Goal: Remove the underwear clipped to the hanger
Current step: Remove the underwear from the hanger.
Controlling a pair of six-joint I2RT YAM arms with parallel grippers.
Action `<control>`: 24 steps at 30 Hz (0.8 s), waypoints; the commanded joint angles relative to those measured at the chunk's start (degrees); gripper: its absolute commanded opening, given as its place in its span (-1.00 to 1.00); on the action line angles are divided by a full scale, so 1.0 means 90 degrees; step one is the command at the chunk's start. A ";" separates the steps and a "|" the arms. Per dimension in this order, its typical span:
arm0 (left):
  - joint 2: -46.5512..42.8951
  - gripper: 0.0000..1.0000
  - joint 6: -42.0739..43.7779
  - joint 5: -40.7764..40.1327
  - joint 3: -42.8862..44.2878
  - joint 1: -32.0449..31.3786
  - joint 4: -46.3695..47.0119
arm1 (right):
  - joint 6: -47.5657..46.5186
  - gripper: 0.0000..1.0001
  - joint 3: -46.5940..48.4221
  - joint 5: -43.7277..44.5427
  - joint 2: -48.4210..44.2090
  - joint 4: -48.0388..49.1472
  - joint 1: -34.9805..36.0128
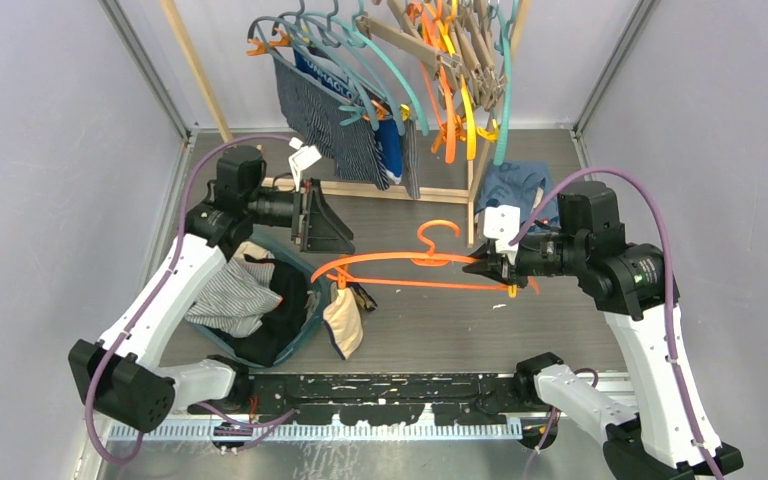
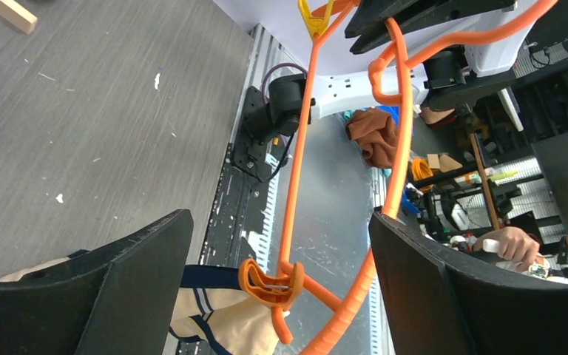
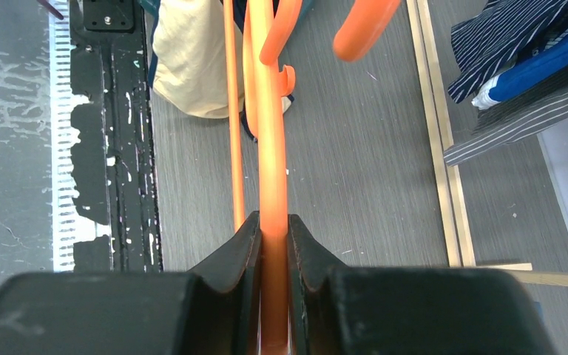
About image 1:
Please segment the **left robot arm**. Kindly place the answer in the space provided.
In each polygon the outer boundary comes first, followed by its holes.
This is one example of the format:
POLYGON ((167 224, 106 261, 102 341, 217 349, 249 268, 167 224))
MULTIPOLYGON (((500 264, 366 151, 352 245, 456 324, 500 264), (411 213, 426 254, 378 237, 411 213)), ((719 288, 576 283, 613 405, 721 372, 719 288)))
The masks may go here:
POLYGON ((139 434, 175 411, 216 403, 229 413, 252 397, 251 368, 278 365, 319 327, 329 286, 282 246, 245 263, 238 249, 265 247, 258 226, 283 227, 306 253, 350 253, 352 231, 328 205, 321 183, 303 172, 321 155, 292 144, 292 185, 266 183, 266 163, 252 146, 213 153, 206 197, 185 202, 177 234, 159 269, 124 314, 96 341, 80 340, 68 363, 89 414, 103 414, 139 434), (183 321, 201 323, 230 344, 230 355, 164 367, 161 357, 183 321))

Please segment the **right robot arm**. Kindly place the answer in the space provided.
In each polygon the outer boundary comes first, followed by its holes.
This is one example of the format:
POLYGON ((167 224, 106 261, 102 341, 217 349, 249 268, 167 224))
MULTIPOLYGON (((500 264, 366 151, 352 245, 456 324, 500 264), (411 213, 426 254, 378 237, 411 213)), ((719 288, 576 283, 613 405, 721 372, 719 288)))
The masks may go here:
POLYGON ((518 287, 534 277, 574 278, 604 314, 637 403, 613 400, 549 352, 517 364, 518 403, 565 413, 600 445, 618 479, 719 477, 741 469, 740 450, 715 433, 681 363, 678 292, 663 251, 627 241, 616 194, 602 182, 566 186, 558 207, 557 227, 524 236, 515 255, 488 241, 466 272, 518 287))

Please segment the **orange plastic clip hanger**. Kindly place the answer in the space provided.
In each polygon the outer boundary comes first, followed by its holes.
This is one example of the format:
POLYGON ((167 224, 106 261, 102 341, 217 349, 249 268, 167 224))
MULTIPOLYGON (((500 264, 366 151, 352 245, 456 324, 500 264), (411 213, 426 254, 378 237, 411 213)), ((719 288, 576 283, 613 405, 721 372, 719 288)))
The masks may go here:
POLYGON ((436 243, 425 235, 425 231, 432 227, 446 227, 450 229, 456 237, 461 235, 460 227, 450 220, 429 220, 421 224, 416 230, 417 239, 426 245, 425 251, 386 251, 344 255, 318 267, 310 275, 310 281, 313 282, 325 277, 326 279, 335 282, 339 289, 344 289, 349 283, 360 283, 447 290, 504 291, 509 298, 515 298, 521 290, 528 287, 528 284, 520 286, 517 282, 514 282, 512 285, 499 284, 498 286, 491 286, 474 283, 433 282, 415 279, 357 277, 349 271, 351 265, 387 261, 408 261, 421 268, 441 268, 449 264, 461 264, 465 266, 475 266, 478 264, 479 260, 477 258, 468 255, 439 252, 436 243))

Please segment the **beige underwear with navy trim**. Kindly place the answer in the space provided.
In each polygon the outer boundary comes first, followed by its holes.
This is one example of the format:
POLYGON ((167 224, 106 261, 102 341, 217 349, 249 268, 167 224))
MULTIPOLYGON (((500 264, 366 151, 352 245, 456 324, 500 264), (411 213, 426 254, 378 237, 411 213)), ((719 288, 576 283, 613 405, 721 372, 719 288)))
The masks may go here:
POLYGON ((340 288, 336 283, 331 284, 330 303, 323 311, 323 320, 330 342, 342 360, 348 360, 361 346, 362 317, 377 307, 377 302, 362 285, 349 283, 340 288))

